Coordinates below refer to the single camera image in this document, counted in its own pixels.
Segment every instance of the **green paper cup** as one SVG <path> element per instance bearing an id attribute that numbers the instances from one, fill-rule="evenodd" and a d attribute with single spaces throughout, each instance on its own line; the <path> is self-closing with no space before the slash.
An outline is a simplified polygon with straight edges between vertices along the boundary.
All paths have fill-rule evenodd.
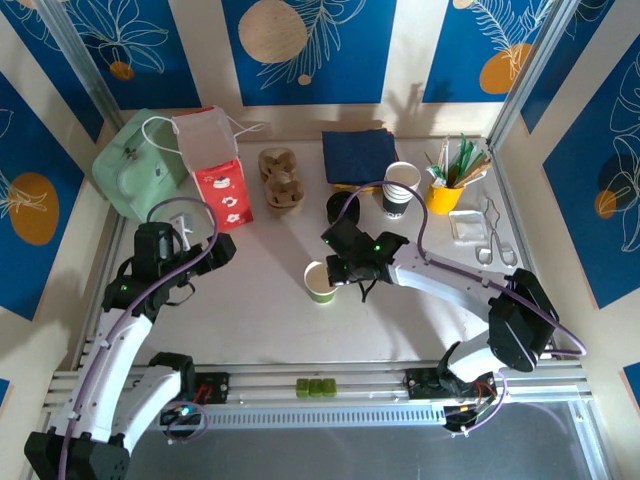
<path id="1" fill-rule="evenodd" d="M 338 290 L 329 284 L 327 264 L 324 262 L 311 262 L 307 266 L 304 271 L 304 284 L 316 303 L 329 303 Z"/>

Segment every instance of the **black and white paper cup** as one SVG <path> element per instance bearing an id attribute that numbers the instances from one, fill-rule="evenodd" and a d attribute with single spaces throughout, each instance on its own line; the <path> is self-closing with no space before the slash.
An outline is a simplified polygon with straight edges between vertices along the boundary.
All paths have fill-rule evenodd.
<path id="1" fill-rule="evenodd" d="M 416 190 L 420 184 L 420 170 L 407 162 L 394 162 L 387 168 L 385 180 L 406 185 L 411 190 Z M 404 215 L 407 205 L 413 198 L 413 194 L 406 188 L 396 185 L 383 185 L 382 210 L 390 218 L 400 218 Z"/>

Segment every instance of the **yellow pen holder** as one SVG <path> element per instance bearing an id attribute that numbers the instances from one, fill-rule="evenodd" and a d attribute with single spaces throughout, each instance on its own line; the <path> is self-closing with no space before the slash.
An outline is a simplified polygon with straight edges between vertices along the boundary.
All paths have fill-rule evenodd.
<path id="1" fill-rule="evenodd" d="M 426 204 L 429 210 L 438 215 L 446 215 L 456 208 L 464 188 L 434 187 L 429 185 Z"/>

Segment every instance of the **small green cube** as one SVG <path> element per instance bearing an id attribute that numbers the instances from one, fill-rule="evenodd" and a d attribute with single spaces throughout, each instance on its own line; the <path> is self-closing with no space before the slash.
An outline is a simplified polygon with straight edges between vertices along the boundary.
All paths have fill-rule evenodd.
<path id="1" fill-rule="evenodd" d="M 296 380 L 296 397 L 307 398 L 309 396 L 309 380 L 299 378 Z"/>
<path id="2" fill-rule="evenodd" d="M 309 381 L 309 395 L 317 398 L 322 396 L 322 380 L 319 378 L 313 378 Z"/>
<path id="3" fill-rule="evenodd" d="M 335 397 L 338 393 L 338 386 L 335 378 L 325 378 L 322 380 L 322 394 L 325 397 Z"/>

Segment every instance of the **mint green pouch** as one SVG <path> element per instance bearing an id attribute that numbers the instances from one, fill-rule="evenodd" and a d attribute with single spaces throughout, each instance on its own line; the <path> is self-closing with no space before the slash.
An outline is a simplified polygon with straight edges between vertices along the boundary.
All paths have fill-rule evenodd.
<path id="1" fill-rule="evenodd" d="M 92 172 L 102 193 L 118 213 L 139 222 L 162 200 L 172 198 L 187 176 L 182 157 L 149 144 L 142 136 L 142 122 L 158 115 L 140 110 L 109 142 L 93 163 Z M 178 150 L 170 122 L 151 121 L 145 132 L 157 145 Z"/>

